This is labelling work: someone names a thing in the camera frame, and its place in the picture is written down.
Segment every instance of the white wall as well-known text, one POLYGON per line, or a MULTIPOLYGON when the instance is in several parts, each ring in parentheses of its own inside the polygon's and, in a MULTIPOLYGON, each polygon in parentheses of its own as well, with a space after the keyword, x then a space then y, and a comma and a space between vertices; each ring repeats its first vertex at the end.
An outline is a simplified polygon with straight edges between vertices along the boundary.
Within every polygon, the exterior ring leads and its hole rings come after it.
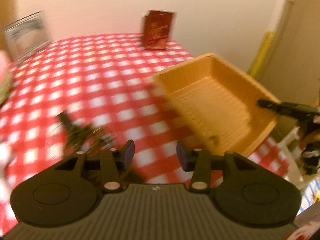
POLYGON ((172 36, 197 56, 250 67, 278 0, 17 0, 18 17, 44 10, 54 40, 141 30, 149 9, 177 12, 172 36))
POLYGON ((279 24, 283 9, 284 9, 285 1, 286 0, 276 0, 276 5, 275 5, 275 8, 274 8, 273 13, 271 15, 271 20, 270 20, 269 27, 268 27, 269 31, 276 30, 276 28, 279 24))

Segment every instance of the circular pad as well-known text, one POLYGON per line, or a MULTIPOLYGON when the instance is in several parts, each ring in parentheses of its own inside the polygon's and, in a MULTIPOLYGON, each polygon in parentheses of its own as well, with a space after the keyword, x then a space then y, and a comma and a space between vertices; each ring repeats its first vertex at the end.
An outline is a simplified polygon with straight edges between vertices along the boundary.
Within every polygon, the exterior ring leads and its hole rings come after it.
POLYGON ((34 176, 18 185, 10 204, 18 221, 40 227, 66 225, 90 213, 99 201, 87 180, 59 171, 55 176, 34 176))
POLYGON ((70 189, 61 184, 44 184, 35 190, 33 197, 42 204, 55 205, 70 197, 70 189))
POLYGON ((220 184, 214 203, 223 215, 249 227, 278 227, 294 220, 301 196, 271 172, 241 171, 220 184))

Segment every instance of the picture frame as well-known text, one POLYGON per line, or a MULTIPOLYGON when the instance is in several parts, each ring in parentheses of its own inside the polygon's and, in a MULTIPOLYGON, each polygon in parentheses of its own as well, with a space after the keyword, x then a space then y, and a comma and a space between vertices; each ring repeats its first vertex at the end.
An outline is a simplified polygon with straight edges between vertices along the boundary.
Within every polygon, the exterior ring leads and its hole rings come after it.
POLYGON ((51 41, 39 11, 4 27, 9 52, 16 65, 48 46, 51 41))

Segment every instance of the yellow object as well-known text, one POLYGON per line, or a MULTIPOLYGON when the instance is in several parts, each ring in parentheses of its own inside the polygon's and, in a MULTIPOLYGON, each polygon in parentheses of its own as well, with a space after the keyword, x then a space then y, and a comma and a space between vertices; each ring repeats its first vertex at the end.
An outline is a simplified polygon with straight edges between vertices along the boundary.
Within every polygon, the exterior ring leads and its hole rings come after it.
POLYGON ((276 125, 260 98, 279 100, 253 78, 205 54, 154 74, 155 83, 215 155, 249 156, 276 125))
POLYGON ((8 99, 9 92, 13 83, 13 76, 10 71, 5 73, 5 78, 0 84, 0 108, 2 104, 8 99))
POLYGON ((314 196, 314 199, 313 199, 313 203, 316 203, 316 202, 319 202, 319 201, 320 201, 320 190, 317 190, 316 194, 314 196))
POLYGON ((248 75, 252 76, 253 78, 255 78, 259 73, 260 68, 267 56, 267 53, 273 42, 274 37, 275 37, 275 32, 267 32, 264 35, 263 40, 260 44, 260 48, 258 50, 257 56, 252 62, 250 70, 248 71, 248 75))

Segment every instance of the red and white checkered tablecloth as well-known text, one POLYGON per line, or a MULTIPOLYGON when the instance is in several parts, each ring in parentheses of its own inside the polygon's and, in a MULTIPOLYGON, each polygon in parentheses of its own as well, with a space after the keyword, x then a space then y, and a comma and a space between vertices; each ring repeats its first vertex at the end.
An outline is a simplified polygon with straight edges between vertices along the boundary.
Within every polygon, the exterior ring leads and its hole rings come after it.
MULTIPOLYGON (((80 122, 107 126, 119 145, 133 139, 133 167, 148 183, 188 183, 192 174, 180 167, 175 144, 180 139, 190 146, 198 142, 150 77, 192 58, 174 41, 169 45, 145 50, 140 34, 77 37, 54 42, 20 67, 13 65, 14 90, 0 109, 0 136, 16 154, 6 170, 11 185, 61 158, 61 126, 53 128, 63 110, 80 122)), ((272 138, 250 159, 281 176, 287 172, 285 155, 272 138)), ((212 181, 220 183, 221 173, 213 172, 212 181)), ((0 205, 0 214, 2 235, 16 220, 9 203, 0 205)))

